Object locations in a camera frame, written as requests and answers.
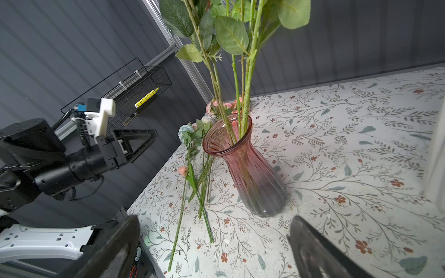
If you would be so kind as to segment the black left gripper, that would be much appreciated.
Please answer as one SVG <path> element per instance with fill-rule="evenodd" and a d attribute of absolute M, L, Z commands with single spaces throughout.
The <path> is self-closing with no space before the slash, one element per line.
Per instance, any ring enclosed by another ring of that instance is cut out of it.
<path fill-rule="evenodd" d="M 156 130 L 113 130 L 113 140 L 99 137 L 99 143 L 67 157 L 74 176 L 80 180 L 99 178 L 103 173 L 133 163 L 155 142 Z"/>

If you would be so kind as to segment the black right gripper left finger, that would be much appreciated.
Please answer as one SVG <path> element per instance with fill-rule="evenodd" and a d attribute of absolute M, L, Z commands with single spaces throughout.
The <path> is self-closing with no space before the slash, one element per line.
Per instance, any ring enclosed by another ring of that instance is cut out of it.
<path fill-rule="evenodd" d="M 92 249 L 57 275 L 58 278 L 128 278 L 140 235 L 138 217 L 131 215 Z"/>

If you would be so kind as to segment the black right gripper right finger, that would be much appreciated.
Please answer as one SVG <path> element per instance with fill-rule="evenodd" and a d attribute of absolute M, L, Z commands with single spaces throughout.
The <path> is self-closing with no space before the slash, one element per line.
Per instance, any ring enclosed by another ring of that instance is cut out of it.
<path fill-rule="evenodd" d="M 287 239 L 302 278 L 371 276 L 299 215 L 293 217 Z"/>

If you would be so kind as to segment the pink glass vase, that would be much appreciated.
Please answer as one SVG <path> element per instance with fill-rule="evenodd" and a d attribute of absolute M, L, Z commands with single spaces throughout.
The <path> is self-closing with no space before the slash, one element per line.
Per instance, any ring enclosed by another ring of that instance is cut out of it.
<path fill-rule="evenodd" d="M 253 123 L 248 118 L 248 129 L 235 144 L 230 144 L 226 125 L 218 121 L 203 139 L 203 150 L 210 156 L 221 158 L 245 207 L 259 217 L 271 217 L 285 207 L 286 186 L 276 170 L 251 143 Z"/>

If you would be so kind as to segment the white ribbed ceramic vase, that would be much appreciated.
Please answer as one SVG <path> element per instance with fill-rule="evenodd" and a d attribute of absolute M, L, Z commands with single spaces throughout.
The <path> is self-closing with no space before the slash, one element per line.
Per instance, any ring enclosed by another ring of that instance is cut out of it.
<path fill-rule="evenodd" d="M 445 213 L 445 102 L 443 102 L 428 149 L 423 193 Z"/>

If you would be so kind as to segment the white rose stem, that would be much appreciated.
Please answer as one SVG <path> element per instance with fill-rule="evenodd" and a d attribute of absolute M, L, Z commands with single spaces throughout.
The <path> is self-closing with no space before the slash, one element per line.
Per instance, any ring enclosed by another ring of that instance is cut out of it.
<path fill-rule="evenodd" d="M 251 36 L 246 20 L 251 12 L 250 1 L 213 1 L 211 4 L 216 38 L 221 49 L 231 57 L 235 86 L 233 113 L 238 116 L 235 125 L 237 138 L 248 130 L 250 89 L 247 82 L 250 70 Z"/>

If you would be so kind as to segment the cream pink rose spray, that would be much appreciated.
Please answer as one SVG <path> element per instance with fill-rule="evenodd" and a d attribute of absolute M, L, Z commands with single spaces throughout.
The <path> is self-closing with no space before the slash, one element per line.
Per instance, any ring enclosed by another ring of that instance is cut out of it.
<path fill-rule="evenodd" d="M 248 52 L 241 55 L 243 104 L 239 120 L 240 137 L 248 129 L 251 84 L 262 47 L 280 27 L 295 30 L 308 25 L 310 17 L 310 0 L 251 1 L 248 31 L 250 42 Z"/>

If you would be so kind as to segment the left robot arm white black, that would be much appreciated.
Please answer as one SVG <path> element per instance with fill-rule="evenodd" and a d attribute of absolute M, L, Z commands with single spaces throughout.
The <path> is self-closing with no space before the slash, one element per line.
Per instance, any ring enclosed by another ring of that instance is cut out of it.
<path fill-rule="evenodd" d="M 114 130 L 67 155 L 66 147 L 42 118 L 1 130 L 1 262 L 21 259 L 77 260 L 94 242 L 92 226 L 33 228 L 10 213 L 40 194 L 63 200 L 87 181 L 104 183 L 104 174 L 133 163 L 156 140 L 155 130 Z"/>

